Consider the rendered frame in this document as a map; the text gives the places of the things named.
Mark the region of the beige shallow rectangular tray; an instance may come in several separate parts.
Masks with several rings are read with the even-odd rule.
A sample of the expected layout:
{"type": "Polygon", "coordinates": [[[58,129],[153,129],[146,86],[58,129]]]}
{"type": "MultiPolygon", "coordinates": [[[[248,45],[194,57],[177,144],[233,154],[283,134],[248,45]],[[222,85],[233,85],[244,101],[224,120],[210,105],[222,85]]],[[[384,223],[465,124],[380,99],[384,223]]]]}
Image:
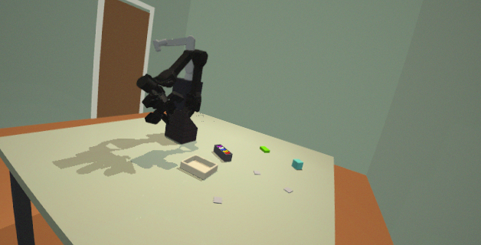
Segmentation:
{"type": "Polygon", "coordinates": [[[180,168],[205,180],[209,175],[217,171],[218,165],[202,157],[193,155],[182,160],[180,168]]]}

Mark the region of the teal cube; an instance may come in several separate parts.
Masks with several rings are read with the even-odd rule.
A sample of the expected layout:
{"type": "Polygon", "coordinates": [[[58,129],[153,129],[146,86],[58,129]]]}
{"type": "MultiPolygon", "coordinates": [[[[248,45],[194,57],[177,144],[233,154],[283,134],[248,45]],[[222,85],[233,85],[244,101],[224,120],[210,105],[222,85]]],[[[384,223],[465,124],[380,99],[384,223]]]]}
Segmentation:
{"type": "Polygon", "coordinates": [[[295,168],[295,169],[302,169],[303,167],[303,162],[299,159],[293,159],[293,162],[292,162],[292,166],[295,168]]]}

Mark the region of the lime green flat block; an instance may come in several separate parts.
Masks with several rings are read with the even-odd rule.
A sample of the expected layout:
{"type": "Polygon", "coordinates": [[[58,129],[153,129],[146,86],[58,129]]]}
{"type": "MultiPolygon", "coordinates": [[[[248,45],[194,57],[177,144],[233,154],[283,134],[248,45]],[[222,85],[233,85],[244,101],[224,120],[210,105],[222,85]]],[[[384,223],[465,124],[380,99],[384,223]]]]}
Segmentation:
{"type": "Polygon", "coordinates": [[[264,152],[264,153],[270,153],[270,150],[268,148],[266,148],[265,146],[261,146],[260,149],[264,152]]]}

